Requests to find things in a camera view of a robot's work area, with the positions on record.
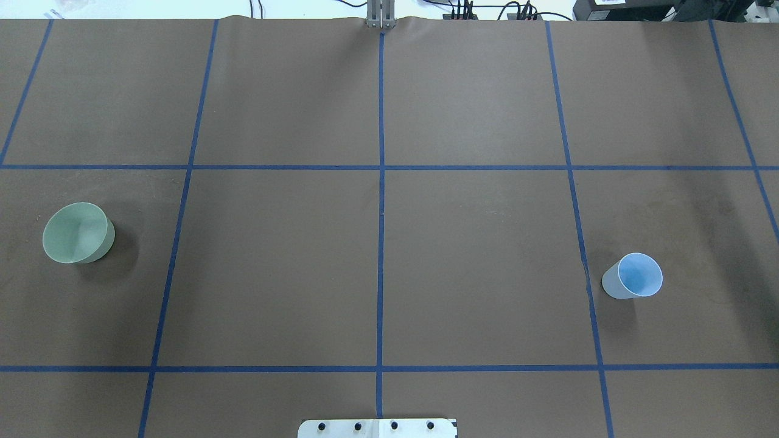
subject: metal bracket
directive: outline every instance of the metal bracket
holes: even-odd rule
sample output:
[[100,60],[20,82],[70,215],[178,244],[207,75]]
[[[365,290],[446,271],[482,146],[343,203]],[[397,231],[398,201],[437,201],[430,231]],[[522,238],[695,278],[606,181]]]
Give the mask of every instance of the metal bracket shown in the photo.
[[308,420],[298,438],[457,438],[455,419]]
[[390,30],[395,27],[395,0],[368,0],[368,27]]

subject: cable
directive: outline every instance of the cable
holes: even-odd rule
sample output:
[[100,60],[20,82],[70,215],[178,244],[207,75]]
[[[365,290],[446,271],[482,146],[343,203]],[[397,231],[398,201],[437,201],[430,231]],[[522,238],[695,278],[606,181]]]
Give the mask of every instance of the cable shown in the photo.
[[368,4],[368,2],[365,2],[365,3],[361,3],[360,5],[352,5],[350,2],[347,2],[346,0],[336,0],[336,2],[344,3],[345,5],[349,5],[352,8],[361,8]]
[[538,17],[538,16],[541,16],[541,15],[561,16],[562,18],[567,19],[568,21],[573,21],[572,19],[568,18],[567,16],[564,16],[563,14],[558,14],[557,12],[536,12],[534,14],[530,14],[528,16],[528,18],[530,18],[532,16],[533,17]]
[[503,9],[501,9],[501,10],[500,10],[500,14],[498,14],[498,19],[500,19],[500,17],[502,17],[502,16],[503,16],[503,13],[506,11],[506,8],[508,8],[508,7],[509,7],[509,6],[511,6],[512,4],[516,5],[516,14],[517,14],[517,16],[519,16],[519,14],[521,14],[521,13],[522,13],[522,12],[520,11],[520,9],[522,8],[522,5],[520,5],[520,3],[519,3],[519,2],[508,2],[508,3],[506,3],[505,5],[503,5]]
[[[434,2],[433,0],[422,0],[422,1],[425,3],[430,3],[431,5],[448,6],[448,4],[446,3]],[[474,7],[475,8],[502,8],[503,5],[474,5]]]

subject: cup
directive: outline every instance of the cup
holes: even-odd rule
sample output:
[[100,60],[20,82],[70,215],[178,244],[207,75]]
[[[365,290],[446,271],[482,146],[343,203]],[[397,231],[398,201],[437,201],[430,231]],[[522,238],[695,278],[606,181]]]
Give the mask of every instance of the cup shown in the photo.
[[92,203],[72,203],[49,219],[44,228],[44,251],[59,263],[89,263],[114,244],[114,225]]
[[663,285],[663,271],[652,257],[630,253],[603,274],[601,284],[614,298],[649,297]]

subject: metal post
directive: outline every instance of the metal post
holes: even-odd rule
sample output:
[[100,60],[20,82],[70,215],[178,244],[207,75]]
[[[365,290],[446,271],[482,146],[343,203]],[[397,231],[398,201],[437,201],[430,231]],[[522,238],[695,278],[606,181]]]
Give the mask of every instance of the metal post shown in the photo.
[[368,27],[390,30],[395,27],[395,0],[368,0]]

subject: blue tape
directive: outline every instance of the blue tape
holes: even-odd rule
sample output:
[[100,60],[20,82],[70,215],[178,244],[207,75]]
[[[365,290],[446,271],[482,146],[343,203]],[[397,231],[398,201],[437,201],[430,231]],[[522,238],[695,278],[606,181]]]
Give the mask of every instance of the blue tape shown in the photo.
[[2,151],[0,151],[0,164],[5,161],[5,155],[8,153],[8,148],[11,146],[11,138],[13,138],[13,132],[16,130],[16,123],[19,122],[19,117],[22,115],[22,108],[24,108],[24,101],[27,100],[27,94],[30,92],[30,86],[33,85],[33,79],[35,79],[35,72],[38,70],[38,65],[41,63],[41,57],[44,54],[46,43],[48,42],[49,35],[51,34],[51,27],[54,26],[54,20],[50,19],[46,26],[46,32],[44,32],[44,39],[41,41],[41,45],[38,48],[38,53],[35,55],[35,62],[33,62],[33,68],[30,69],[30,75],[27,77],[27,83],[24,84],[24,90],[22,90],[22,97],[19,98],[19,104],[16,105],[16,112],[13,115],[11,121],[11,127],[8,129],[8,135],[5,136],[5,142],[2,145]]
[[387,365],[385,373],[530,373],[597,371],[597,365]]
[[355,366],[158,366],[157,373],[375,373],[372,365]]
[[376,281],[376,418],[383,416],[382,366],[384,365],[384,33],[379,35],[379,254]]
[[606,431],[609,438],[614,438],[614,426],[612,425],[612,408],[608,400],[608,387],[606,386],[606,374],[603,370],[603,354],[601,352],[601,337],[597,329],[597,317],[595,314],[595,301],[592,296],[592,284],[590,282],[590,266],[587,262],[587,248],[584,245],[584,232],[582,230],[581,216],[579,214],[579,199],[576,195],[576,182],[573,179],[573,164],[571,163],[571,153],[568,146],[568,131],[566,129],[566,118],[562,112],[562,98],[560,96],[560,84],[557,75],[557,65],[555,63],[555,49],[552,43],[552,30],[549,27],[549,21],[544,22],[546,26],[546,41],[549,47],[549,64],[552,67],[552,82],[555,85],[555,99],[557,101],[557,116],[560,121],[560,133],[562,135],[562,148],[566,155],[566,166],[568,168],[568,184],[571,191],[571,201],[573,203],[573,218],[576,222],[576,235],[579,238],[579,254],[584,268],[584,277],[587,282],[587,299],[590,302],[590,325],[592,327],[592,338],[595,345],[595,358],[597,359],[598,374],[601,381],[601,396],[603,398],[603,410],[606,420]]
[[633,363],[611,365],[345,365],[345,366],[52,366],[6,365],[0,373],[553,373],[572,371],[779,369],[779,362]]
[[267,171],[378,171],[376,165],[319,164],[195,164],[195,170],[267,170]]
[[518,165],[387,165],[388,171],[564,171],[566,166],[544,164],[518,164]]
[[604,365],[606,371],[668,371],[693,369],[779,369],[779,363],[655,363]]
[[16,170],[185,170],[186,164],[4,164],[2,169]]
[[751,171],[751,166],[574,165],[575,171]]
[[148,373],[149,366],[0,366],[0,373]]
[[[178,255],[178,242],[182,233],[182,222],[184,221],[184,212],[189,197],[189,183],[192,181],[192,167],[195,161],[195,152],[197,149],[197,140],[200,133],[200,122],[203,118],[203,106],[206,104],[206,92],[208,90],[208,79],[211,71],[211,62],[213,61],[213,49],[217,42],[217,30],[219,29],[219,20],[213,21],[211,30],[211,43],[208,49],[208,59],[206,60],[206,71],[203,75],[203,87],[200,91],[200,102],[198,103],[197,116],[195,118],[195,129],[192,132],[192,145],[189,150],[189,163],[187,166],[187,175],[184,178],[184,189],[182,190],[182,201],[178,207],[178,219],[176,220],[176,231],[173,236],[173,247],[171,249],[171,259],[167,266],[167,277],[165,279],[165,289],[162,295],[162,304],[160,306],[160,318],[157,321],[157,335],[154,338],[154,349],[152,351],[151,367],[157,367],[157,361],[160,358],[160,345],[162,343],[162,333],[165,326],[165,316],[167,315],[167,303],[171,296],[171,284],[173,282],[173,271],[176,268],[176,256]],[[138,437],[143,438],[146,432],[146,420],[149,418],[149,407],[151,406],[151,396],[154,389],[154,371],[149,373],[149,381],[146,385],[146,396],[143,399],[143,411],[141,413],[140,426],[138,428]]]
[[735,114],[735,120],[738,123],[738,129],[741,131],[741,137],[744,139],[744,147],[746,147],[746,153],[749,155],[749,161],[752,163],[752,169],[755,172],[755,179],[757,185],[760,187],[760,195],[763,197],[763,203],[766,206],[766,212],[768,213],[768,220],[771,223],[771,227],[774,229],[774,237],[779,243],[779,226],[777,226],[777,220],[774,216],[774,209],[771,208],[771,201],[768,199],[768,193],[766,187],[763,185],[763,178],[760,176],[760,168],[757,167],[757,160],[755,154],[752,151],[752,145],[749,143],[749,136],[746,135],[746,128],[744,127],[744,121],[741,117],[741,112],[738,110],[738,105],[735,103],[735,97],[733,96],[733,89],[730,86],[730,80],[728,80],[728,73],[725,70],[725,64],[722,60],[722,53],[720,51],[720,43],[717,40],[717,31],[714,30],[714,21],[709,20],[709,31],[711,32],[711,41],[714,43],[714,53],[717,55],[717,63],[720,66],[720,73],[722,75],[722,81],[724,82],[725,89],[728,92],[728,99],[730,99],[731,106],[733,107],[733,114]]
[[[188,164],[0,164],[9,170],[186,170]],[[677,166],[629,164],[575,164],[575,171],[753,171],[753,166]],[[379,171],[375,164],[194,164],[193,170],[267,171]],[[779,171],[779,166],[758,166],[761,171]],[[567,171],[557,164],[388,164],[385,171]]]

